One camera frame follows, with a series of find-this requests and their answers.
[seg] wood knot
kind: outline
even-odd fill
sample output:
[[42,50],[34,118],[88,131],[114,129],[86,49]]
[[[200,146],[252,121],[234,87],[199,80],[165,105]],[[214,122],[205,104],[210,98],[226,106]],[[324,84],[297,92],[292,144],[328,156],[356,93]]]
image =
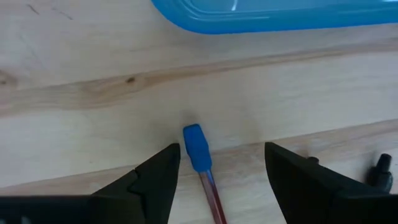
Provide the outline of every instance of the wood knot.
[[17,79],[0,70],[0,90],[13,90],[17,87]]
[[126,80],[126,83],[131,84],[131,83],[134,83],[135,81],[136,81],[136,78],[135,78],[135,77],[130,77],[130,78],[128,78],[128,79]]

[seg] blue cap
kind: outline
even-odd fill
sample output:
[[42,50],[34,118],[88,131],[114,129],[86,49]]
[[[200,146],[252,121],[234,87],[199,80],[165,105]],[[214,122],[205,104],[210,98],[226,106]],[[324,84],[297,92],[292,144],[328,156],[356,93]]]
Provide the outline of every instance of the blue cap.
[[199,124],[193,124],[183,129],[185,148],[191,158],[193,169],[204,172],[211,169],[209,145]]

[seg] wooden table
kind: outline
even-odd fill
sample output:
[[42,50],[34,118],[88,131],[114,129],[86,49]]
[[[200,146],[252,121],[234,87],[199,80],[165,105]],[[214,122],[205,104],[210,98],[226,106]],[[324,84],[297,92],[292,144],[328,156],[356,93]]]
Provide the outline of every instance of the wooden table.
[[[264,141],[356,179],[395,153],[396,24],[200,35],[148,0],[0,0],[0,29],[4,194],[93,192],[200,123],[228,219],[283,223]],[[182,166],[170,223],[211,222]]]

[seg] blue plastic container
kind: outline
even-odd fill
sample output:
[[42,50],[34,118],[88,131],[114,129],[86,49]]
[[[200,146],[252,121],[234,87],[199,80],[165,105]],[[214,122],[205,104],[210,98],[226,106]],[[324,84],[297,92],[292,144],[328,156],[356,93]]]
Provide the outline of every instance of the blue plastic container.
[[398,0],[152,0],[174,24],[202,34],[398,22]]

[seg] wood grain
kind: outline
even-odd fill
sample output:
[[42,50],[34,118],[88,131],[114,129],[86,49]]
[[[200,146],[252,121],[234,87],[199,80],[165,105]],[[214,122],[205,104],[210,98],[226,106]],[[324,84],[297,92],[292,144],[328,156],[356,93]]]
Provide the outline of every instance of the wood grain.
[[192,123],[217,151],[397,119],[398,54],[383,46],[2,94],[0,186],[137,164]]
[[0,70],[15,90],[398,38],[396,24],[200,35],[147,0],[1,0],[0,30]]
[[[398,174],[398,119],[334,131],[275,140],[302,156],[316,156],[320,164],[356,180],[381,153],[393,156],[392,172]],[[229,223],[284,223],[264,164],[264,143],[212,153],[213,173]],[[134,166],[44,180],[0,189],[1,195],[90,194]],[[398,181],[393,193],[398,193]],[[200,180],[190,161],[180,165],[177,191],[169,223],[212,223]]]

